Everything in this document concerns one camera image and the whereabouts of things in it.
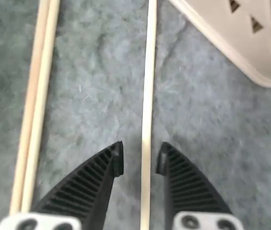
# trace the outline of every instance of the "white plastic basket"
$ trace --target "white plastic basket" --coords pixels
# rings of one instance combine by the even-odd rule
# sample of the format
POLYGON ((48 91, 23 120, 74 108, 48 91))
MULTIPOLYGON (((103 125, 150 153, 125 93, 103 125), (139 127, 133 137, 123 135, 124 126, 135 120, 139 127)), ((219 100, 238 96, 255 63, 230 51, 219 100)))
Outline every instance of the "white plastic basket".
POLYGON ((271 87, 271 0, 170 0, 255 83, 271 87))

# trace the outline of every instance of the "screw hole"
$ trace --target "screw hole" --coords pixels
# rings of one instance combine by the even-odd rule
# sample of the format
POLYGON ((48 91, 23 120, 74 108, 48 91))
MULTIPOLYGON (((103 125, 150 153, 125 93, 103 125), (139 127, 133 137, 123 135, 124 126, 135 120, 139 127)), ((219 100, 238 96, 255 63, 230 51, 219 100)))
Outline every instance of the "screw hole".
POLYGON ((56 226, 54 230, 72 230, 72 226, 70 224, 64 223, 56 226))
POLYGON ((37 225, 37 221, 35 219, 27 219, 22 221, 17 230, 34 230, 37 225))
POLYGON ((187 229, 198 229, 199 222, 194 216, 184 216, 181 219, 182 225, 187 229))
POLYGON ((226 219, 219 220, 217 226, 220 230, 236 230, 234 224, 226 219))

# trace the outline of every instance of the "gray plastic part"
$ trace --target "gray plastic part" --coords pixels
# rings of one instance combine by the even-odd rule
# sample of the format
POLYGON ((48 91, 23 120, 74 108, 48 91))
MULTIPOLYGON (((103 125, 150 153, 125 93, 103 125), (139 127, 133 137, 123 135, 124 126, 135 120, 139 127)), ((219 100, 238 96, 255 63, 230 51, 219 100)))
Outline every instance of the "gray plastic part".
POLYGON ((244 230, 239 219, 225 213, 179 212, 172 230, 244 230))
POLYGON ((0 230, 81 230, 80 221, 74 217, 40 214, 40 213, 18 213, 4 218, 0 222, 0 230))

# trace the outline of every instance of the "gray carpet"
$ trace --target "gray carpet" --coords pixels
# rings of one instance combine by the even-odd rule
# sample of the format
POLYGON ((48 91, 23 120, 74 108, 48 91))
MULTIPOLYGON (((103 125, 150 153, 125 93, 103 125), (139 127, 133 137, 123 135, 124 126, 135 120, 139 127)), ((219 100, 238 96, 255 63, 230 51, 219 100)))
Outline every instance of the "gray carpet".
MULTIPOLYGON (((0 219, 7 215, 37 1, 0 0, 0 219)), ((139 229, 147 1, 62 1, 35 202, 122 140, 105 230, 139 229)), ((253 84, 166 0, 159 1, 153 162, 162 141, 185 153, 246 229, 271 229, 271 89, 253 84)), ((151 229, 164 228, 152 174, 151 229)))

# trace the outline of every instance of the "dowel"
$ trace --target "dowel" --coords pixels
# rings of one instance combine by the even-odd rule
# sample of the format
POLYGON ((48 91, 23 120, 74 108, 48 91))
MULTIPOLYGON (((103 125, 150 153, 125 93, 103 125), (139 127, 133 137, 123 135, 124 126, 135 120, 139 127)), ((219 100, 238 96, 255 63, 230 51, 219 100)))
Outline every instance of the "dowel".
POLYGON ((51 71, 53 47, 55 41, 55 33, 59 16, 60 0, 50 0, 49 13, 46 25, 45 43, 42 54, 42 61, 39 73, 39 81, 37 86, 36 104, 33 117, 32 134, 30 140, 29 154, 24 179, 24 190, 21 205, 21 212, 30 211, 35 176, 38 164, 40 142, 42 137, 42 129, 45 115, 45 107, 47 101, 47 92, 49 84, 49 76, 51 71))
POLYGON ((17 162, 15 166, 14 184, 12 188, 12 196, 10 203, 10 215, 20 211, 22 191, 24 184, 24 175, 26 168, 26 159, 29 150, 29 141, 32 130, 32 121, 35 108, 36 90, 40 71, 40 63, 42 50, 44 46, 46 22, 49 10, 49 0, 41 0, 39 2, 35 37, 31 55, 31 65, 28 86, 26 91, 26 99, 24 105, 24 115, 22 120, 22 128, 19 140, 17 162))
POLYGON ((145 55, 143 115, 141 130, 141 225, 149 230, 150 224, 150 176, 151 129, 153 112, 153 80, 156 42, 157 0, 148 0, 147 40, 145 55))

